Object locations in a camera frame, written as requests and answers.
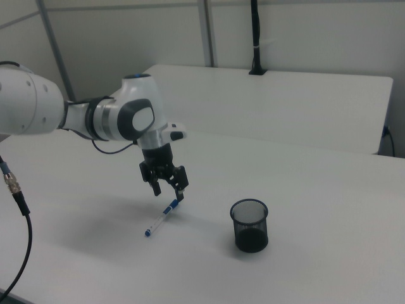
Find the black cable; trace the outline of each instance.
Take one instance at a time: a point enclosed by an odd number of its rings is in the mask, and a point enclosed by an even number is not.
[[[387,134],[388,134],[388,136],[389,136],[389,137],[390,137],[390,139],[391,139],[391,146],[392,146],[392,157],[395,157],[395,146],[394,146],[394,139],[392,138],[391,131],[390,131],[390,130],[388,130],[388,131],[387,131]]]
[[[71,103],[68,103],[68,105],[69,106],[72,106],[72,105],[84,105],[86,103],[90,103],[90,100],[71,102]]]
[[[126,147],[124,147],[124,148],[122,148],[122,149],[120,149],[120,150],[118,150],[118,151],[105,152],[105,151],[103,151],[102,149],[100,149],[99,147],[97,147],[97,145],[96,145],[96,143],[94,142],[94,140],[92,140],[91,142],[92,142],[93,146],[97,149],[98,152],[101,152],[101,153],[104,153],[104,154],[109,154],[109,155],[111,155],[111,154],[117,154],[117,153],[122,152],[122,151],[124,151],[124,150],[126,150],[126,149],[128,149],[129,147],[131,147],[131,146],[134,145],[134,144],[129,144],[128,146],[126,146]]]
[[[17,284],[18,280],[20,279],[21,275],[23,274],[23,271],[25,269],[25,266],[27,265],[28,258],[30,257],[31,253],[31,247],[32,247],[32,225],[31,225],[31,218],[30,215],[27,214],[25,216],[27,219],[27,225],[28,225],[28,246],[27,246],[27,252],[25,254],[25,258],[23,261],[23,264],[21,265],[20,271],[18,272],[17,276],[15,277],[14,281],[10,284],[9,288],[3,293],[2,296],[0,296],[0,302],[2,302],[10,293],[10,291],[14,288],[15,284]]]
[[[15,61],[0,61],[0,65],[15,65],[16,67],[20,67],[20,64]]]

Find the white robot link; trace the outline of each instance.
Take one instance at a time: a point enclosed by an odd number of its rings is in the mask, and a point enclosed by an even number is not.
[[[161,193],[158,179],[163,179],[174,188],[178,201],[184,198],[189,182],[184,167],[173,165],[170,143],[185,138],[185,128],[167,122],[152,76],[129,75],[110,96],[70,102],[63,100],[55,83],[22,66],[0,68],[0,134],[44,134],[55,129],[96,141],[132,141],[142,149],[145,160],[140,171],[155,196]]]

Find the cable connector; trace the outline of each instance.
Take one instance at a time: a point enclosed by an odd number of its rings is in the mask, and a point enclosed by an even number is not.
[[[24,217],[27,216],[28,214],[30,214],[30,210],[27,206],[27,203],[25,202],[25,198],[21,191],[21,187],[17,181],[17,178],[10,171],[6,162],[1,162],[0,168],[4,175],[4,181],[6,182],[6,185],[8,186],[8,189],[10,190],[11,195],[13,195],[15,202],[17,203],[18,207],[20,208],[21,214]]]
[[[21,191],[20,184],[17,182],[17,178],[11,171],[4,175],[4,181],[12,194],[16,194]]]

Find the cable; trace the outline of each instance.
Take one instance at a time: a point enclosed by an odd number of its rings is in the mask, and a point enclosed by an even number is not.
[[[111,154],[117,154],[117,153],[122,152],[122,151],[124,151],[124,150],[126,150],[126,149],[128,149],[129,147],[131,147],[131,146],[134,145],[134,144],[129,144],[128,146],[126,146],[126,147],[124,147],[124,148],[122,148],[122,149],[120,149],[120,150],[118,150],[118,151],[106,152],[106,151],[103,151],[102,149],[100,149],[99,147],[97,147],[97,145],[96,145],[96,143],[94,142],[94,140],[92,140],[91,142],[92,142],[93,146],[97,149],[98,152],[101,152],[101,153],[104,153],[104,154],[109,154],[109,155],[111,155]]]
[[[395,146],[394,146],[394,138],[392,137],[390,127],[388,125],[384,125],[384,128],[382,129],[382,138],[385,136],[389,136],[391,140],[391,147],[392,147],[392,157],[395,157]]]
[[[15,62],[15,61],[0,61],[0,65],[15,65],[16,67],[18,67],[20,70],[22,70],[24,72],[34,74],[34,72],[31,71],[29,68],[19,64],[18,62]]]
[[[10,291],[14,288],[15,284],[17,284],[18,280],[20,279],[21,275],[23,274],[25,266],[27,265],[28,258],[30,257],[30,253],[31,253],[31,247],[32,247],[32,224],[31,224],[31,218],[30,218],[30,210],[27,206],[27,203],[25,202],[25,198],[21,191],[21,187],[17,181],[17,178],[10,171],[10,169],[7,166],[7,163],[2,159],[1,156],[0,156],[0,169],[4,175],[4,181],[6,182],[6,185],[8,186],[8,189],[10,190],[11,195],[13,195],[15,202],[17,203],[18,207],[20,208],[21,214],[27,219],[27,226],[28,226],[28,246],[27,246],[27,252],[25,253],[25,258],[24,258],[23,264],[21,265],[20,271],[17,273],[17,276],[15,277],[14,281],[10,284],[10,286],[7,288],[7,290],[0,296],[0,302],[2,302],[7,297],[7,295],[10,293]]]
[[[391,131],[390,131],[390,130],[388,130],[388,131],[387,131],[387,134],[388,134],[388,136],[389,136],[389,137],[390,137],[390,139],[391,139],[391,146],[392,146],[392,157],[395,157],[395,146],[394,146],[394,139],[392,138]]]
[[[3,293],[3,295],[0,296],[0,302],[2,302],[8,296],[10,291],[14,288],[15,284],[17,284],[18,280],[20,279],[21,275],[23,274],[25,266],[27,265],[28,258],[30,257],[31,247],[32,247],[32,224],[31,224],[31,218],[30,218],[29,214],[27,214],[25,216],[25,218],[27,219],[27,225],[28,225],[27,252],[25,253],[25,258],[24,258],[23,264],[21,265],[20,271],[18,272],[18,274],[15,277],[14,281],[10,284],[9,288],[7,288],[7,290]]]
[[[0,65],[15,65],[16,67],[20,67],[20,64],[15,61],[0,61]]]
[[[84,104],[86,104],[86,103],[90,103],[90,100],[83,100],[83,101],[71,102],[71,103],[68,103],[68,106],[84,105]]]

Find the table surface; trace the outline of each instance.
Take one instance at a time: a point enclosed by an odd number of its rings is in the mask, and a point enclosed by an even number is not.
[[[113,151],[122,143],[101,143]],[[142,153],[98,153],[72,132],[9,137],[0,153],[31,209],[32,255],[14,294],[32,303],[402,303],[402,159],[190,132],[173,143],[190,185],[143,183]],[[230,207],[266,203],[269,245],[234,245]],[[16,275],[25,219],[0,191],[0,286]]]
[[[377,153],[392,79],[155,65],[165,115],[189,130]]]

